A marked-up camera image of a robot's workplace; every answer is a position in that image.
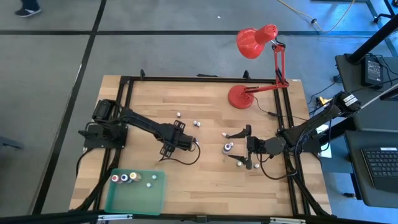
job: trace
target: white cable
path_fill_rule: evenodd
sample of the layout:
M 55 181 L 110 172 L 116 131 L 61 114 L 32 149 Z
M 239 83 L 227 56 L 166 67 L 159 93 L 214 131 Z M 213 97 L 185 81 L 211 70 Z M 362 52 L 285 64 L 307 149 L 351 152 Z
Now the white cable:
M 286 7 L 288 7 L 289 9 L 291 9 L 291 10 L 297 12 L 297 13 L 300 13 L 300 14 L 302 14 L 302 15 L 304 15 L 304 16 L 307 16 L 307 17 L 310 18 L 312 21 L 315 19 L 315 18 L 312 18 L 310 15 L 308 15 L 308 14 L 302 12 L 302 11 L 299 11 L 299 10 L 294 9 L 292 6 L 286 4 L 286 3 L 283 2 L 282 0 L 277 0 L 277 1 L 279 1 L 280 3 L 282 3 L 283 5 L 285 5 Z M 351 9 L 351 6 L 353 6 L 354 2 L 355 2 L 355 0 L 353 0 L 353 1 L 351 2 L 351 4 L 348 6 L 346 12 L 344 12 L 343 16 L 338 20 L 338 22 L 336 23 L 336 25 L 334 25 L 330 30 L 324 31 L 324 30 L 321 28 L 321 26 L 318 24 L 317 21 L 314 22 L 315 25 L 317 25 L 318 28 L 319 28 L 324 34 L 327 34 L 327 33 L 331 32 L 333 29 L 336 28 L 336 26 L 337 26 L 337 25 L 341 22 L 341 20 L 345 17 L 345 15 L 346 15 L 347 12 L 349 11 L 349 9 Z

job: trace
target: concrete floor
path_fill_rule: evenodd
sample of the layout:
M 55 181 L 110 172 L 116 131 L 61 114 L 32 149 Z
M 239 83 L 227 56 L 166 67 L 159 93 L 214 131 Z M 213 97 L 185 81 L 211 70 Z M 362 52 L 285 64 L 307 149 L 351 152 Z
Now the concrete floor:
M 348 3 L 286 1 L 316 17 L 325 29 L 348 7 Z M 0 30 L 91 30 L 100 2 L 41 0 L 43 13 L 21 19 L 12 14 L 20 3 L 3 0 L 0 9 L 5 10 L 0 14 Z M 382 1 L 373 4 L 378 13 L 387 12 Z M 336 30 L 377 30 L 371 21 L 367 6 L 356 3 Z M 99 30 L 238 30 L 267 23 L 276 24 L 279 30 L 315 30 L 308 20 L 277 1 L 261 0 L 113 0 L 106 4 Z M 83 145 L 77 131 L 90 120 L 103 75 L 138 75 L 143 68 L 148 76 L 192 77 L 205 73 L 241 77 L 248 69 L 252 77 L 274 78 L 271 50 L 257 60 L 248 60 L 237 51 L 235 38 L 233 35 L 97 36 L 43 211 L 68 209 L 75 164 Z M 353 52 L 366 40 L 365 37 L 279 37 L 287 45 L 287 77 L 303 80 L 309 100 L 337 75 L 334 56 Z M 25 144 L 22 150 L 7 147 L 0 150 L 2 217 L 29 211 L 87 41 L 86 35 L 0 35 L 0 136 Z M 393 36 L 392 41 L 396 43 L 398 38 Z M 373 52 L 391 56 L 384 42 Z M 332 96 L 340 90 L 342 86 L 336 84 L 322 96 Z M 338 217 L 398 221 L 398 217 L 391 215 L 396 210 L 367 207 L 361 201 L 353 203 L 353 199 L 340 197 L 337 192 L 352 190 L 349 176 L 325 174 L 325 181 L 333 214 Z M 354 211 L 350 209 L 348 213 L 347 208 L 352 206 Z

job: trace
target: wooden table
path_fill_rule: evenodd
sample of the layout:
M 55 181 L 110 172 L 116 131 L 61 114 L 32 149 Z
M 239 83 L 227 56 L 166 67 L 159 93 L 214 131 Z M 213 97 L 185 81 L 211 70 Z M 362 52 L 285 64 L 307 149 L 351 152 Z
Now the wooden table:
M 116 99 L 120 76 L 104 76 L 98 99 Z M 300 80 L 289 80 L 288 88 L 294 116 L 308 118 L 307 105 Z M 227 101 L 229 89 L 237 83 L 203 82 L 134 82 L 130 108 L 159 123 L 173 123 L 176 113 L 187 124 L 185 133 L 198 139 L 201 147 L 199 161 L 192 166 L 175 161 L 158 162 L 162 143 L 153 135 L 130 126 L 126 147 L 122 150 L 119 168 L 164 170 L 167 176 L 165 203 L 162 213 L 207 215 L 280 215 L 291 216 L 287 179 L 270 180 L 261 169 L 246 170 L 236 160 L 221 153 L 230 142 L 221 133 L 240 132 L 251 124 L 252 135 L 260 139 L 275 136 L 276 118 L 261 111 L 254 101 L 245 110 L 233 108 Z M 262 109 L 275 112 L 273 91 L 257 93 Z M 194 127 L 192 122 L 201 122 Z M 294 119 L 295 124 L 303 121 Z M 232 154 L 246 155 L 244 139 L 234 139 Z M 95 149 L 81 161 L 70 208 L 79 206 L 96 185 L 100 176 L 104 149 Z M 196 152 L 176 150 L 172 157 L 193 161 Z M 255 156 L 253 164 L 258 163 Z M 305 183 L 317 202 L 331 212 L 322 170 L 317 158 L 303 153 L 302 167 Z M 264 168 L 274 177 L 285 174 L 283 155 L 267 161 Z M 104 187 L 100 208 L 104 208 L 108 184 Z M 298 209 L 303 212 L 300 191 L 296 186 Z

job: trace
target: person's foot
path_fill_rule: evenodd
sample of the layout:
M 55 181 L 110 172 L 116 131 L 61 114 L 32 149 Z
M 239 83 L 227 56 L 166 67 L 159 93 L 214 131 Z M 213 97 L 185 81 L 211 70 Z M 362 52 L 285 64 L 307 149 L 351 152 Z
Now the person's foot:
M 17 15 L 19 17 L 29 17 L 29 16 L 33 16 L 34 14 L 37 14 L 41 11 L 42 11 L 42 9 L 38 9 L 36 11 L 29 10 L 29 9 L 20 9 L 15 12 L 15 15 Z

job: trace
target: small bottle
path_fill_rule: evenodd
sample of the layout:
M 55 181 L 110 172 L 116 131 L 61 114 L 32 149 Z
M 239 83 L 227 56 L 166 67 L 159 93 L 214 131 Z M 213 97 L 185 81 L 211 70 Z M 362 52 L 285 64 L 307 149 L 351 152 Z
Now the small bottle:
M 120 179 L 124 183 L 131 183 L 132 182 L 132 179 L 127 174 L 123 174 L 122 176 L 120 176 Z
M 140 181 L 141 180 L 141 175 L 137 174 L 136 172 L 130 173 L 130 179 L 133 181 Z
M 228 154 L 231 151 L 231 145 L 225 144 L 223 148 L 223 154 Z
M 123 183 L 123 181 L 119 178 L 118 175 L 113 175 L 113 176 L 111 177 L 111 180 L 112 180 L 112 182 L 117 183 L 117 184 Z

